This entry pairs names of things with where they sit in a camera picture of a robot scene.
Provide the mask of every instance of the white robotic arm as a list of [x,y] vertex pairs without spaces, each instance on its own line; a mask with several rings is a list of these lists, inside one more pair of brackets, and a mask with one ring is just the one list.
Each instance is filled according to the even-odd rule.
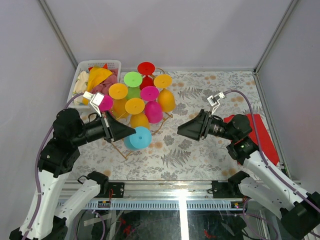
[[108,177],[94,171],[88,174],[82,187],[56,209],[63,185],[80,156],[79,146],[101,138],[109,143],[116,142],[136,133],[103,109],[103,94],[86,92],[84,97],[89,99],[96,119],[84,124],[78,111],[73,108],[63,109],[57,114],[52,124],[53,138],[41,151],[37,165],[41,193],[35,191],[24,223],[11,232],[10,240],[64,239],[70,223],[92,198],[109,196]]
[[198,116],[178,127],[177,134],[197,141],[208,135],[230,140],[231,143],[226,147],[229,155],[263,182],[257,183],[248,174],[239,171],[228,179],[231,185],[236,185],[232,188],[238,188],[241,194],[256,200],[273,212],[293,237],[303,238],[320,224],[320,194],[310,194],[296,185],[274,166],[263,152],[259,152],[261,149],[248,137],[252,128],[247,116],[237,114],[226,123],[219,116],[213,115],[220,106],[220,100],[224,98],[223,92],[208,97],[212,111],[201,109]]

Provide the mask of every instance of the light blue cup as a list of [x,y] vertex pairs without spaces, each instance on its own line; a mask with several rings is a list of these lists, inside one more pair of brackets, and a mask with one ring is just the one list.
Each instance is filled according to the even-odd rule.
[[149,129],[144,126],[137,126],[135,132],[135,134],[124,138],[124,145],[132,151],[148,147],[152,141]]

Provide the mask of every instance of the floral tablecloth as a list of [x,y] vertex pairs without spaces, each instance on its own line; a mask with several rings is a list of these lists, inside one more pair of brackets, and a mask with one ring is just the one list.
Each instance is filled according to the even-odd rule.
[[[258,91],[250,71],[171,71],[176,108],[160,132],[152,137],[149,147],[135,151],[125,160],[104,140],[80,147],[80,158],[75,162],[70,179],[77,179],[92,171],[109,176],[111,180],[226,180],[242,170],[231,159],[226,149],[228,140],[208,136],[193,141],[177,135],[177,127],[193,119],[201,109],[210,110],[207,97],[215,92],[238,89],[249,98],[255,113],[259,113],[268,129]],[[233,114],[248,114],[244,98],[231,93],[220,101],[216,115],[225,118]],[[81,118],[88,121],[87,112]],[[156,130],[158,124],[152,125]],[[124,153],[129,151],[123,141],[115,143]]]

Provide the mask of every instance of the plastic basket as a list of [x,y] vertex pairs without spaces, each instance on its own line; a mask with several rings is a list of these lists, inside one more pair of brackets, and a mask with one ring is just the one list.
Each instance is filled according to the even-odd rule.
[[[87,61],[82,61],[78,64],[78,67],[75,70],[75,74],[74,74],[74,77],[72,80],[72,84],[71,84],[71,88],[70,88],[67,102],[74,96],[73,92],[74,92],[75,85],[76,85],[77,78],[78,78],[79,74],[82,71],[86,71],[87,73],[89,73],[88,68],[91,68],[93,66],[99,66],[102,68],[105,64],[107,64],[108,69],[118,69],[117,80],[119,82],[120,81],[120,72],[121,72],[121,62],[120,61],[118,61],[118,60],[87,60]],[[73,102],[70,104],[70,107],[74,108],[74,109],[83,109],[83,110],[90,109],[90,107],[87,105],[74,105]]]

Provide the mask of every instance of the pink cloth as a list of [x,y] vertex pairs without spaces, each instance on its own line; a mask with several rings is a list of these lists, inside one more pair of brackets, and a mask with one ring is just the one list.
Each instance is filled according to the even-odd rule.
[[116,68],[116,69],[109,69],[110,70],[110,72],[112,72],[114,75],[116,75],[117,77],[118,77],[118,68]]
[[92,90],[92,94],[96,94],[97,92],[100,92],[104,95],[109,95],[109,88],[118,82],[117,76],[112,74],[111,76],[107,77],[106,80],[104,80],[99,85],[95,86]]

